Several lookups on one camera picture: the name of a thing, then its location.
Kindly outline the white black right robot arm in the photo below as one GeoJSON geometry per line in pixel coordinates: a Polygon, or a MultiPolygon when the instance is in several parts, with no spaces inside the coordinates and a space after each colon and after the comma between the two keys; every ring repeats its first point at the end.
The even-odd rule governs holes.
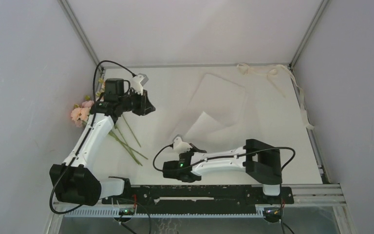
{"type": "Polygon", "coordinates": [[[177,160],[166,161],[154,169],[164,178],[192,183],[213,172],[244,172],[262,185],[262,197],[274,203],[281,197],[282,168],[280,149],[264,142],[247,139],[245,145],[223,152],[209,153],[176,137],[169,147],[177,160]]]}

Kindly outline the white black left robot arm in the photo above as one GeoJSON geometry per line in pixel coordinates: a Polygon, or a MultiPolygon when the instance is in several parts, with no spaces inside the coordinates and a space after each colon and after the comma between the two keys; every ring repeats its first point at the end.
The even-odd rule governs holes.
{"type": "Polygon", "coordinates": [[[133,191],[123,179],[98,179],[93,174],[93,167],[101,142],[123,113],[145,116],[155,111],[144,89],[148,80],[146,75],[138,74],[129,80],[110,78],[105,81],[105,91],[92,106],[77,144],[61,164],[50,168],[51,197],[60,202],[87,206],[110,196],[121,203],[132,199],[133,191]]]}

